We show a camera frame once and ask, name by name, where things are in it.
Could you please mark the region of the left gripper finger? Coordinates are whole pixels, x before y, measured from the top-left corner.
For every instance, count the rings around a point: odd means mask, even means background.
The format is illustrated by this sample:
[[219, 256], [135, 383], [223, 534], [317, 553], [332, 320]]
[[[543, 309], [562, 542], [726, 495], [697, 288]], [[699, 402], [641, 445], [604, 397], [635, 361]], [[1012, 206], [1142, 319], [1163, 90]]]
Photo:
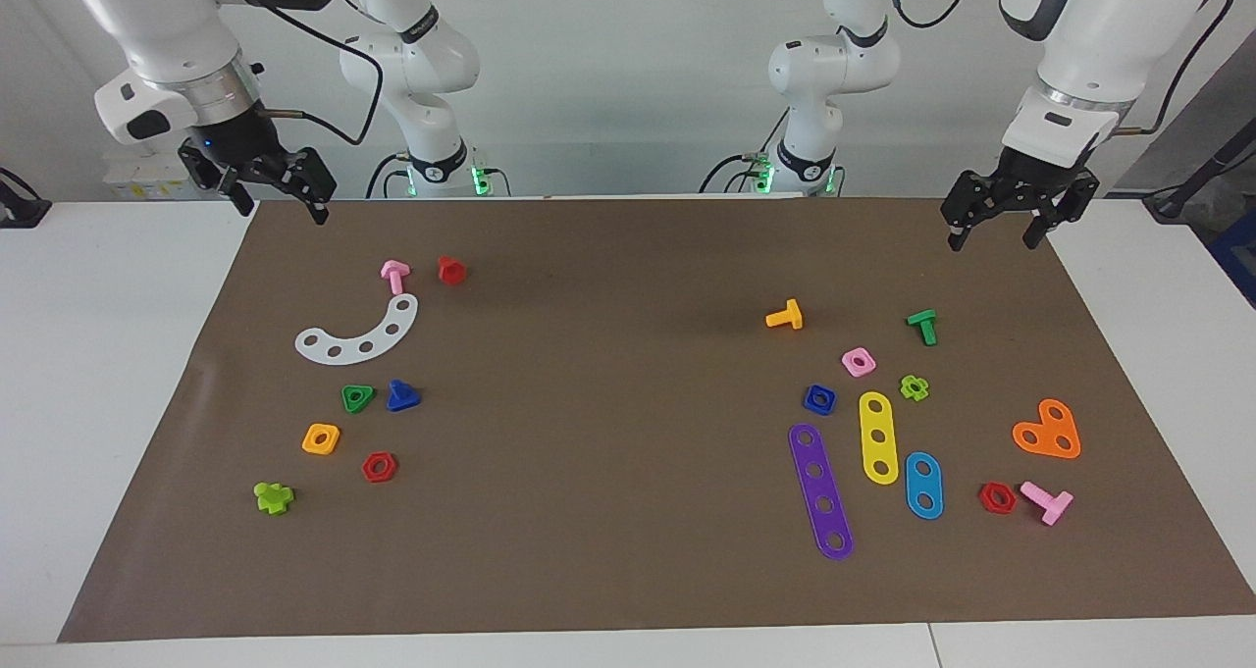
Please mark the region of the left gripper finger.
[[1080, 173], [1056, 197], [1050, 197], [1045, 190], [1032, 190], [1032, 220], [1024, 230], [1024, 246], [1037, 249], [1049, 231], [1079, 221], [1098, 188], [1099, 180], [1094, 173]]
[[975, 171], [956, 177], [939, 208], [950, 230], [947, 244], [952, 252], [965, 247], [973, 227], [1001, 215], [1002, 208], [993, 198], [997, 178], [999, 172], [983, 176]]

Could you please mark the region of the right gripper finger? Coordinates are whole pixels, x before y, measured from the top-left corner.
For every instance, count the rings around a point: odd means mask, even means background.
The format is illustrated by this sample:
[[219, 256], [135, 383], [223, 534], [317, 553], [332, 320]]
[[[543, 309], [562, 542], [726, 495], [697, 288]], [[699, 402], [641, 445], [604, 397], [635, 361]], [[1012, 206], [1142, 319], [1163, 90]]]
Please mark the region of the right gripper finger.
[[251, 216], [255, 200], [239, 181], [237, 170], [216, 166], [193, 146], [193, 139], [185, 139], [183, 144], [180, 144], [180, 159], [197, 188], [215, 191], [220, 197], [229, 198], [240, 216]]
[[304, 203], [315, 225], [327, 224], [327, 206], [338, 185], [318, 149], [273, 151], [263, 154], [263, 178], [265, 185]]

